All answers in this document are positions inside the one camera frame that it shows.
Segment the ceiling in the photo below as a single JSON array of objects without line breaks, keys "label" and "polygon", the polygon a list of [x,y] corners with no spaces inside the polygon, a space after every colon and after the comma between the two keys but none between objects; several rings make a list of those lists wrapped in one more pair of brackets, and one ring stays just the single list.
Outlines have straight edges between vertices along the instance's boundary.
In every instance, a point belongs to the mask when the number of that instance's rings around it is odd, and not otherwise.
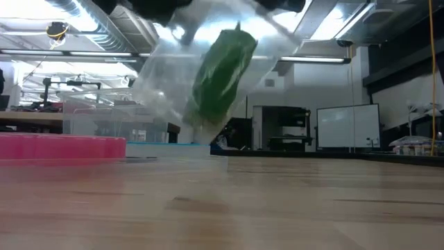
[{"label": "ceiling", "polygon": [[[48,38],[46,28],[51,22],[69,24],[66,39],[54,50],[116,51],[118,48],[119,51],[149,53],[159,39],[163,39],[162,27],[138,18],[121,6],[107,16],[90,0],[71,0],[78,8],[77,15],[72,16],[66,6],[54,3],[57,1],[0,0],[0,49],[50,49],[54,40]],[[434,10],[443,6],[444,0],[434,0]],[[377,22],[363,22],[370,15],[384,11],[390,14]],[[276,10],[272,16],[304,40],[297,55],[344,58],[346,50],[337,45],[335,36],[357,44],[382,43],[425,18],[427,11],[427,1],[307,0],[301,13]],[[347,28],[355,19],[358,20]],[[119,58],[0,55],[0,60],[20,65],[27,78],[23,89],[30,92],[42,90],[42,78],[46,76],[80,77],[84,81],[103,81],[105,88],[122,88],[126,87],[128,78],[137,77],[143,65],[142,59],[125,61]],[[290,66],[291,63],[278,63],[275,70],[282,74]],[[26,77],[33,70],[34,74]],[[61,89],[55,86],[52,90]]]}]

